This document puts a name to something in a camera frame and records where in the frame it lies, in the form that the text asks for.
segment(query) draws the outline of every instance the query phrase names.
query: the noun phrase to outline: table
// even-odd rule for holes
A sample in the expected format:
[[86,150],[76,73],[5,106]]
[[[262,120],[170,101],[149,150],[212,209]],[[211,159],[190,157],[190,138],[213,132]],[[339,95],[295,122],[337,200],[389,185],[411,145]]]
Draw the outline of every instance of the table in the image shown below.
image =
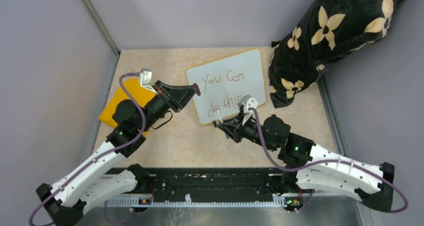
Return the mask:
[[[123,50],[110,87],[108,102],[119,87],[118,78],[127,72],[149,68],[152,82],[161,80],[169,85],[187,85],[186,69],[216,58],[222,58],[251,48],[189,48],[189,49],[140,49]],[[271,47],[260,47],[262,67],[268,71],[273,52]],[[336,151],[317,84],[296,94],[294,102],[284,108],[274,108],[267,91],[267,101],[258,107],[263,122],[272,114],[291,126],[291,132],[312,139],[328,150]],[[101,124],[96,150],[112,132]],[[150,130],[147,140],[120,167],[138,163],[143,167],[273,167],[262,147],[246,139],[234,143],[212,124],[202,126],[194,102],[191,101],[180,113],[158,130]],[[278,152],[272,153],[277,160]]]

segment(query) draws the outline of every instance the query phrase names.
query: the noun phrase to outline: whiteboard with yellow border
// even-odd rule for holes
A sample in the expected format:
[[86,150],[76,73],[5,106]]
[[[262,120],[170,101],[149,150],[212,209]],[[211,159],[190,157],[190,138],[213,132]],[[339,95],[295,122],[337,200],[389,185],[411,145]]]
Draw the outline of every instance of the whiteboard with yellow border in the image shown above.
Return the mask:
[[251,95],[259,104],[267,100],[261,52],[253,49],[187,69],[188,83],[196,83],[201,95],[193,97],[203,125],[239,112],[238,102]]

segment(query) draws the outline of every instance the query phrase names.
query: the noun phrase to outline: yellow cloth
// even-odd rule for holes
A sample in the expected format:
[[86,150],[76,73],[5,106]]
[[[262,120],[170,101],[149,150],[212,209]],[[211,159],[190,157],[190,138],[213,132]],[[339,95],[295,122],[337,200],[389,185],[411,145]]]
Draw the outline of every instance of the yellow cloth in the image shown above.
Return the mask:
[[[147,102],[149,102],[156,95],[154,92],[141,87],[138,78],[127,79],[123,82],[123,86],[142,107],[144,107]],[[103,112],[98,117],[98,119],[111,127],[117,127],[118,124],[112,119],[112,115],[115,113],[119,102],[125,99],[129,99],[129,97],[125,94],[122,88],[119,87],[111,101],[103,109]]]

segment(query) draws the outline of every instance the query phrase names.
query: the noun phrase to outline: white wall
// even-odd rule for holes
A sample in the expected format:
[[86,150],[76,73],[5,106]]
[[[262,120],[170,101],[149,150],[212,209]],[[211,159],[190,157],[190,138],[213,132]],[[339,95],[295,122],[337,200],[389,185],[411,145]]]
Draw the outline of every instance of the white wall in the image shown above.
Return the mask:
[[[381,42],[353,53],[325,76],[350,155],[394,164],[394,184],[409,200],[403,213],[378,213],[384,226],[423,224],[423,9],[423,0],[406,0]],[[402,204],[395,195],[393,208]]]
[[88,156],[115,56],[80,0],[0,0],[0,18],[0,224],[27,225],[35,189]]
[[313,0],[91,0],[117,47],[270,46]]

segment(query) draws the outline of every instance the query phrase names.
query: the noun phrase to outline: black pillow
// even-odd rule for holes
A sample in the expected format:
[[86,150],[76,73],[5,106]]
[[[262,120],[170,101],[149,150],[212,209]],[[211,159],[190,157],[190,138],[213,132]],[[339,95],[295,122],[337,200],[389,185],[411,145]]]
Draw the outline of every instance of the black pillow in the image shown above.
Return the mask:
[[274,107],[290,105],[334,62],[387,34],[403,0],[315,0],[294,30],[273,42],[269,67]]

